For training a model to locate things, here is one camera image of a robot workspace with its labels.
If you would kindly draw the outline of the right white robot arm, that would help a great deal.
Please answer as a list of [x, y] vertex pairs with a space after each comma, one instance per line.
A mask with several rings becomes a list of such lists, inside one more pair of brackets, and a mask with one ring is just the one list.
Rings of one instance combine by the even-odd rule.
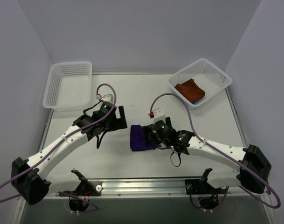
[[170, 118], [142, 127], [145, 144], [165, 145], [178, 156], [194, 155], [221, 163], [231, 170], [216, 171], [207, 168], [202, 180], [217, 189], [220, 187], [241, 186], [246, 190], [261, 194], [271, 170], [271, 164], [259, 147], [232, 147], [196, 136], [187, 130], [175, 130]]

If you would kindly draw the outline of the purple towel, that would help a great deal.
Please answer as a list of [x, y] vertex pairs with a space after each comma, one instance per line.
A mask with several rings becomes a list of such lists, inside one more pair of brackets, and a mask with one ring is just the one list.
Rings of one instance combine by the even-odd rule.
[[141, 125], [131, 125], [130, 128], [130, 149], [133, 152], [141, 152], [141, 151], [147, 151], [147, 150], [155, 150], [159, 147], [161, 147], [160, 144], [157, 144], [155, 142], [155, 147], [147, 147], [145, 145], [144, 136], [142, 132]]

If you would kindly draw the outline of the brown towel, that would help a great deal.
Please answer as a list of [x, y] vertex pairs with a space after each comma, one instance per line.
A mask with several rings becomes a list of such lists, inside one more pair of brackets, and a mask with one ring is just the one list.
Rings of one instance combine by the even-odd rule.
[[203, 99], [206, 95], [205, 91], [193, 79], [189, 79], [182, 84], [176, 84], [175, 89], [192, 104]]

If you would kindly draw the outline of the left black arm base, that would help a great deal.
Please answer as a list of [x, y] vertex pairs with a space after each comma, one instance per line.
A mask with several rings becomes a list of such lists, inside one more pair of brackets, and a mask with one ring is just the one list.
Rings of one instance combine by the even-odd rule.
[[91, 202], [90, 196], [101, 196], [103, 190], [100, 180], [89, 181], [78, 170], [71, 171], [80, 181], [75, 190], [59, 191], [58, 196], [67, 196], [69, 198], [69, 208], [71, 213], [89, 213], [100, 210], [98, 206]]

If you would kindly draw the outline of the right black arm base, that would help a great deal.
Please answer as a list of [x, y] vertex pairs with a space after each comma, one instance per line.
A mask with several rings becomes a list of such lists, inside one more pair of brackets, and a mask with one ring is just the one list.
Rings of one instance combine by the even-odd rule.
[[213, 212], [224, 202], [229, 187], [215, 189], [209, 185], [208, 175], [211, 171], [211, 168], [207, 168], [200, 179], [185, 180], [185, 187], [194, 208]]

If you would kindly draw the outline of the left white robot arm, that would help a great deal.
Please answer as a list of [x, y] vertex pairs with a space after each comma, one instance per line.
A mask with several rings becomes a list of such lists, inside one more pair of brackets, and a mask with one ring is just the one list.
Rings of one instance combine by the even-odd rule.
[[116, 107], [103, 101], [100, 109], [88, 115], [86, 111], [53, 143], [40, 152], [12, 163], [12, 186], [30, 205], [37, 204], [52, 193], [55, 183], [49, 173], [75, 149], [94, 137], [101, 139], [104, 133], [127, 128], [123, 106]]

